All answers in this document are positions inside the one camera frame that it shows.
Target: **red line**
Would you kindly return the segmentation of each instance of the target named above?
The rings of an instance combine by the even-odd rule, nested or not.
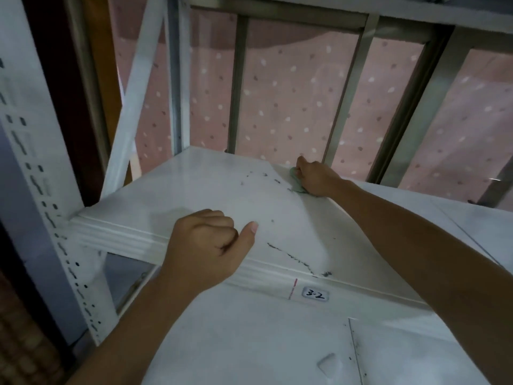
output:
[[[292,293],[294,293],[294,289],[296,288],[297,283],[298,283],[298,279],[296,278],[296,280],[294,281],[294,286],[292,287],[292,290],[290,291],[289,300],[292,297]]]

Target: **person's right arm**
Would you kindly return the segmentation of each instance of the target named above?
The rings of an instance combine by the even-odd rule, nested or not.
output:
[[[297,162],[309,193],[329,197],[360,226],[394,270],[442,318],[492,385],[513,383],[513,276],[407,209]]]

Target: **handwritten label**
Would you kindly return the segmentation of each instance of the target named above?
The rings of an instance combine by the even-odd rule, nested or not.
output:
[[[329,291],[321,291],[317,288],[312,288],[309,286],[305,286],[303,288],[303,292],[301,296],[306,297],[307,299],[314,299],[317,301],[328,301],[329,300]]]

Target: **hand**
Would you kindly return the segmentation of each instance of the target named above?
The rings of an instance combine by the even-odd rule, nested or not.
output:
[[[301,185],[310,194],[322,197],[330,196],[331,185],[337,181],[343,181],[337,173],[327,165],[318,161],[308,162],[302,155],[296,163],[297,176]]]
[[[258,224],[240,234],[220,210],[204,209],[174,225],[159,278],[198,295],[230,277],[253,247]]]

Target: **person's left arm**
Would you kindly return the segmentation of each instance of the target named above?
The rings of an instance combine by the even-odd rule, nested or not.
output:
[[[231,218],[210,209],[179,219],[158,276],[67,385],[140,384],[176,319],[198,294],[235,272],[257,228],[251,222],[238,234]]]

